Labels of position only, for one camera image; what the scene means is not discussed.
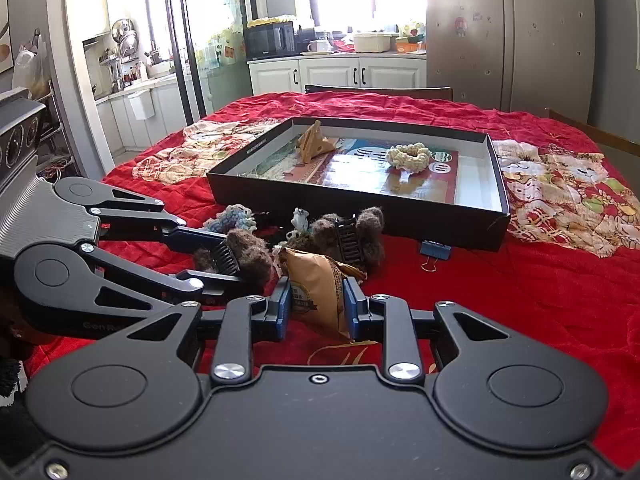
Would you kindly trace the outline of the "blue white crochet scrunchie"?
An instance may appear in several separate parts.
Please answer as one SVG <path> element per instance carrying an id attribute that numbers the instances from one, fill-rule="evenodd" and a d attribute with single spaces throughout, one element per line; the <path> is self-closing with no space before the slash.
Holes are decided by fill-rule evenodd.
<path id="1" fill-rule="evenodd" d="M 215 218 L 206 220 L 203 228 L 219 234 L 227 234 L 235 229 L 253 233 L 257 230 L 257 222 L 250 208 L 241 204 L 234 204 L 218 212 Z"/>

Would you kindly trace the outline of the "brown fuzzy hair claw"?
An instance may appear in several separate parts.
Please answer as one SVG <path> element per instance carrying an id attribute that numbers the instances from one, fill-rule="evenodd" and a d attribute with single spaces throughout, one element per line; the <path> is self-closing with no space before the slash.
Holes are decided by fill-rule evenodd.
<path id="1" fill-rule="evenodd" d="M 320 254 L 369 272 L 385 258 L 383 211 L 369 207 L 353 216 L 324 214 L 310 227 L 310 237 Z"/>
<path id="2" fill-rule="evenodd" d="M 271 281 L 273 263 L 266 242 L 243 229 L 232 229 L 226 235 L 226 246 L 238 263 L 236 276 L 242 278 L 249 294 L 262 294 Z M 206 248 L 198 248 L 193 254 L 198 271 L 231 275 L 229 266 L 221 256 Z"/>

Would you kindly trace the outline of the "blue binder clip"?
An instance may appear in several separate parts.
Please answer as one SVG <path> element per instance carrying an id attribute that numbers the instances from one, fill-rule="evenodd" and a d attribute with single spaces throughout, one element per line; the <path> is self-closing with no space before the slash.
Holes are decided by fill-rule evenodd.
<path id="1" fill-rule="evenodd" d="M 420 244 L 419 252 L 426 258 L 421 269 L 427 273 L 434 273 L 439 261 L 447 261 L 450 258 L 452 248 L 445 244 L 424 240 Z"/>

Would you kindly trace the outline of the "black white lace scrunchie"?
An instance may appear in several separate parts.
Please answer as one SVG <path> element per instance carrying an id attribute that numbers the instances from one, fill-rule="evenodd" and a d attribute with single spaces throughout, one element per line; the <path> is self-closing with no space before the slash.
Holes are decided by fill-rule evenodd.
<path id="1" fill-rule="evenodd" d="M 308 211 L 295 208 L 292 214 L 276 214 L 275 212 L 256 212 L 254 214 L 256 235 L 270 245 L 286 242 L 300 233 L 308 231 Z"/>

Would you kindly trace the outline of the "brown triangular snack packet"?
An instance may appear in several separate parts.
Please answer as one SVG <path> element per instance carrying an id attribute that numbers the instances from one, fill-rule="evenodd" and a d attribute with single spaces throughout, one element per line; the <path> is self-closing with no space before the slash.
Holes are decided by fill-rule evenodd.
<path id="1" fill-rule="evenodd" d="M 292 287 L 293 318 L 323 336 L 349 340 L 343 280 L 361 283 L 368 274 L 329 256 L 287 247 L 279 258 Z"/>
<path id="2" fill-rule="evenodd" d="M 316 120 L 297 140 L 296 148 L 302 163 L 309 164 L 311 159 L 335 151 L 337 138 L 325 136 L 321 130 L 320 120 Z"/>

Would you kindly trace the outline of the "cream crochet scrunchie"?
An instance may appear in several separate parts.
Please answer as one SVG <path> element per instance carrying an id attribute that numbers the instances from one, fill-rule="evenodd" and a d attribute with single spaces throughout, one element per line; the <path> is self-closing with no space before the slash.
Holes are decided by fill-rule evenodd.
<path id="1" fill-rule="evenodd" d="M 385 159 L 395 169 L 417 174 L 425 170 L 432 152 L 423 143 L 394 145 L 386 151 Z"/>

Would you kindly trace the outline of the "brown knitted scrunchie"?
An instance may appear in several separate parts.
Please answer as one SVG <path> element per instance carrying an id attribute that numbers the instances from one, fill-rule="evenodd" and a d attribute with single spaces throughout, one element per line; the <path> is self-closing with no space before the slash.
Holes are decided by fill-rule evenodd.
<path id="1" fill-rule="evenodd" d="M 302 252 L 313 252 L 314 254 L 320 252 L 320 248 L 314 242 L 311 234 L 307 232 L 289 232 L 286 240 L 273 246 L 271 253 L 274 260 L 280 258 L 280 252 L 282 252 L 284 248 L 301 250 Z"/>

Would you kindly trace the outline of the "white hanging bin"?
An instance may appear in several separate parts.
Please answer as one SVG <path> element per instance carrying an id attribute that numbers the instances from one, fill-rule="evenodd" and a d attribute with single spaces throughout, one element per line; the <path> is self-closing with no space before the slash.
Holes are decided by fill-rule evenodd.
<path id="1" fill-rule="evenodd" d="M 155 115 L 150 88 L 130 93 L 128 102 L 137 120 L 148 120 Z"/>

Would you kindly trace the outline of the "red quilted teddy blanket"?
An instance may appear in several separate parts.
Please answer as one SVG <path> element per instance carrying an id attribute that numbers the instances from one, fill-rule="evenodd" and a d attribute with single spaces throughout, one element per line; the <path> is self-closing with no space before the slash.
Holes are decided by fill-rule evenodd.
<path id="1" fill-rule="evenodd" d="M 597 152 L 581 131 L 526 113 L 481 110 L 464 103 L 382 96 L 372 92 L 329 91 L 311 94 L 268 93 L 243 98 L 207 116 L 212 122 L 248 124 L 293 116 L 361 118 L 408 122 L 486 132 L 491 140 L 513 140 L 540 148 Z M 161 150 L 181 145 L 179 130 L 152 148 L 123 162 L 105 183 L 155 196 L 190 225 L 214 213 L 214 199 L 205 177 L 160 177 L 159 162 L 142 162 Z M 155 270 L 174 272 L 186 262 L 160 245 L 107 243 L 107 250 Z M 430 274 L 419 270 L 418 243 L 408 238 L 385 241 L 385 264 L 370 278 L 371 290 L 405 292 L 418 307 L 428 307 L 442 292 L 461 292 L 462 304 L 506 322 L 525 335 L 539 338 L 572 356 L 584 358 L 608 385 L 610 404 L 596 437 L 596 448 L 624 469 L 639 461 L 639 249 L 617 248 L 612 256 L 545 242 L 524 242 L 511 231 L 498 252 L 455 249 L 450 263 Z M 326 347 L 319 336 L 294 323 L 283 344 L 258 344 L 266 363 L 303 363 L 317 351 L 318 363 L 335 363 L 349 350 Z"/>

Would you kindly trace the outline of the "white kitchen cabinet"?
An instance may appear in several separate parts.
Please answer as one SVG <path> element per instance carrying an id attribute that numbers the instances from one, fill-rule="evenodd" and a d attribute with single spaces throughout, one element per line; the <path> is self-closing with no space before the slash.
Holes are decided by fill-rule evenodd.
<path id="1" fill-rule="evenodd" d="M 254 96 L 303 93 L 307 84 L 359 90 L 427 86 L 425 51 L 307 54 L 250 61 L 248 68 Z"/>

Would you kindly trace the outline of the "black shallow cardboard box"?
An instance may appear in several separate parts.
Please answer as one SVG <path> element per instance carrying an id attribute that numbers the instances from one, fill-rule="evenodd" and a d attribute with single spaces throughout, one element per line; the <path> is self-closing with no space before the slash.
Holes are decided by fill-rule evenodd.
<path id="1" fill-rule="evenodd" d="M 295 208 L 310 218 L 333 212 L 351 217 L 368 207 L 383 211 L 387 234 L 434 240 L 445 245 L 496 250 L 506 235 L 511 214 L 506 186 L 494 147 L 485 133 L 435 126 L 321 118 L 328 138 L 370 139 L 392 146 L 421 142 L 430 150 L 459 153 L 454 202 L 439 203 L 397 195 L 373 194 L 321 185 L 249 177 L 266 157 L 297 140 L 317 119 L 294 117 L 280 122 L 209 170 L 207 179 L 218 204 L 242 204 L 255 212 L 292 214 Z"/>

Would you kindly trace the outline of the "black microwave oven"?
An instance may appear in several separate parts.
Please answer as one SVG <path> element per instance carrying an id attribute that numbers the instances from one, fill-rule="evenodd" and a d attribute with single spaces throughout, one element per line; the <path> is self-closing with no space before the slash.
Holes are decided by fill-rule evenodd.
<path id="1" fill-rule="evenodd" d="M 259 24 L 244 30 L 246 56 L 250 61 L 296 55 L 292 21 Z"/>

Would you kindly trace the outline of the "colourful printed booklet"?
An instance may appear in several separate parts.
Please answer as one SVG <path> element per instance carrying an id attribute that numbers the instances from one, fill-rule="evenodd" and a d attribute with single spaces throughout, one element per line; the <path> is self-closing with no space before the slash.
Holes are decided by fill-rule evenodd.
<path id="1" fill-rule="evenodd" d="M 390 142 L 370 139 L 341 139 L 333 152 L 319 155 L 306 164 L 300 160 L 294 140 L 266 157 L 249 177 L 326 188 L 397 195 L 430 202 L 454 202 L 459 153 L 432 148 L 425 169 L 416 174 L 393 167 L 386 160 Z"/>

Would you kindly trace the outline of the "white mug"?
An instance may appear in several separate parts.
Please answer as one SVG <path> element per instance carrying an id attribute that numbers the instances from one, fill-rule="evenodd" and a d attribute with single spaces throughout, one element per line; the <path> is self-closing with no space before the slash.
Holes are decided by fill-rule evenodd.
<path id="1" fill-rule="evenodd" d="M 307 46 L 308 52 L 331 52 L 332 44 L 327 39 L 312 40 Z"/>

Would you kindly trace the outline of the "white plastic basin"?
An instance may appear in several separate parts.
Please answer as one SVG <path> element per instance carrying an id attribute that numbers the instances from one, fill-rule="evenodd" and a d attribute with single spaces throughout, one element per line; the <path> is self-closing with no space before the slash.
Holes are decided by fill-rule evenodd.
<path id="1" fill-rule="evenodd" d="M 383 53 L 392 47 L 390 32 L 357 32 L 352 38 L 357 53 Z"/>

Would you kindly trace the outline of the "dark wooden chair back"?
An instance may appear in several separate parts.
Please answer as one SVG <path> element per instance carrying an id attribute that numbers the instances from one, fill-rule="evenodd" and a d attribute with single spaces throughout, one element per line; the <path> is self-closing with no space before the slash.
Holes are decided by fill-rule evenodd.
<path id="1" fill-rule="evenodd" d="M 408 98 L 421 100 L 445 100 L 454 99 L 454 90 L 451 87 L 428 87 L 428 88 L 352 88 L 352 87 L 331 87 L 322 84 L 306 84 L 306 93 L 319 92 L 349 92 L 349 93 L 375 93 L 381 96 L 408 96 Z"/>

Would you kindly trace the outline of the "orange bowl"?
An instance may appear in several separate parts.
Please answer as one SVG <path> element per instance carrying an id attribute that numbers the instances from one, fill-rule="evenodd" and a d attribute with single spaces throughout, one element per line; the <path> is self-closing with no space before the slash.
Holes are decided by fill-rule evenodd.
<path id="1" fill-rule="evenodd" d="M 417 42 L 416 44 L 412 44 L 411 42 L 396 42 L 395 50 L 398 53 L 412 53 L 419 51 L 421 47 L 421 43 Z"/>

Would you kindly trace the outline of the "silver double door refrigerator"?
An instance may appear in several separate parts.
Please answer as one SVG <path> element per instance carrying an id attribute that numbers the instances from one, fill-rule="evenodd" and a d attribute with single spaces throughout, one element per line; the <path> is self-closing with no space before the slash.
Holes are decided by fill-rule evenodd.
<path id="1" fill-rule="evenodd" d="M 590 110 L 594 0 L 428 0 L 426 81 L 504 112 Z"/>

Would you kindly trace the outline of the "black sliding door frame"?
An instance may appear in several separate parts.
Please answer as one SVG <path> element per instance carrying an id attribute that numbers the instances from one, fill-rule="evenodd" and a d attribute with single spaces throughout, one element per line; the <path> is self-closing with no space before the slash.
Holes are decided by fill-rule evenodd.
<path id="1" fill-rule="evenodd" d="M 207 115 L 205 76 L 198 66 L 188 0 L 144 0 L 151 48 L 176 76 L 178 102 L 187 125 Z"/>

